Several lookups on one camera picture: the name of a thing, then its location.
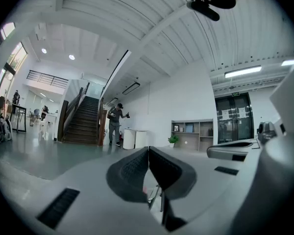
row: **balcony railing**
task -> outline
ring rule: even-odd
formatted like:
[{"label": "balcony railing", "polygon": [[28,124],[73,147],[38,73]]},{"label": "balcony railing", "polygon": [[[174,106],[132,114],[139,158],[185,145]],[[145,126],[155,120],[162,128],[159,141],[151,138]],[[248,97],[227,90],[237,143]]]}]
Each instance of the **balcony railing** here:
[{"label": "balcony railing", "polygon": [[34,70],[29,71],[29,73],[27,75],[27,79],[34,80],[34,81],[44,83],[44,84],[53,85],[53,86],[60,87],[63,89],[66,88],[67,83],[68,83],[68,79],[64,79],[64,78],[57,77],[57,76],[51,76],[51,75],[37,72]]}]

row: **window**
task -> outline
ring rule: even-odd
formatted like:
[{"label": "window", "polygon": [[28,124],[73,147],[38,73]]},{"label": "window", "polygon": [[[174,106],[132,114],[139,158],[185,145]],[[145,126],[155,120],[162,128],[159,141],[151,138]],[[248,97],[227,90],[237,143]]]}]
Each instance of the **window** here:
[{"label": "window", "polygon": [[6,39],[8,35],[15,29],[14,23],[7,23],[3,26],[3,28],[0,30],[0,33],[3,37],[3,39]]},{"label": "window", "polygon": [[19,43],[17,45],[17,48],[18,46],[21,46],[21,48],[19,49],[19,51],[16,53],[16,54],[11,54],[11,56],[13,56],[13,59],[11,61],[11,63],[9,63],[9,65],[13,68],[13,69],[16,69],[16,67],[21,63],[21,61],[25,58],[25,56],[27,55],[24,47],[22,46],[22,43]]},{"label": "window", "polygon": [[[8,35],[15,29],[14,23],[7,23],[0,30],[3,39],[6,39]],[[15,49],[12,51],[7,63],[13,68],[17,69],[26,57],[27,52],[25,51],[22,43],[18,43]],[[7,97],[11,81],[13,79],[13,74],[8,72],[6,68],[2,69],[0,73],[0,96]]]}]

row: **cabinet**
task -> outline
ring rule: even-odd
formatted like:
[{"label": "cabinet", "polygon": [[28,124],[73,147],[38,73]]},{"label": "cabinet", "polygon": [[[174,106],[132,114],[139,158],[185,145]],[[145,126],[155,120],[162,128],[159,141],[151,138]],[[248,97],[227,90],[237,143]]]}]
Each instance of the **cabinet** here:
[{"label": "cabinet", "polygon": [[175,147],[206,152],[213,145],[213,119],[172,120],[171,134],[179,137]]}]

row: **potted plant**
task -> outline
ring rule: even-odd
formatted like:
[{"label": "potted plant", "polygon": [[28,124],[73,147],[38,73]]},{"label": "potted plant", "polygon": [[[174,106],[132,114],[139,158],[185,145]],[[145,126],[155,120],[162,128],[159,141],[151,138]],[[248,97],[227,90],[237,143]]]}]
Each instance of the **potted plant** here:
[{"label": "potted plant", "polygon": [[178,142],[178,136],[171,136],[168,138],[168,141],[170,143],[170,147],[173,148],[174,144]]}]

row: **wooden stair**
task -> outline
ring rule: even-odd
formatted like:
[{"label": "wooden stair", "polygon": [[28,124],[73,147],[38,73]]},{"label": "wooden stair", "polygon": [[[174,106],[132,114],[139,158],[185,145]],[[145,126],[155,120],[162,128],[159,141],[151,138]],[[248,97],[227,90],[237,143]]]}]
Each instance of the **wooden stair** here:
[{"label": "wooden stair", "polygon": [[86,96],[75,112],[63,142],[97,144],[99,100]]}]

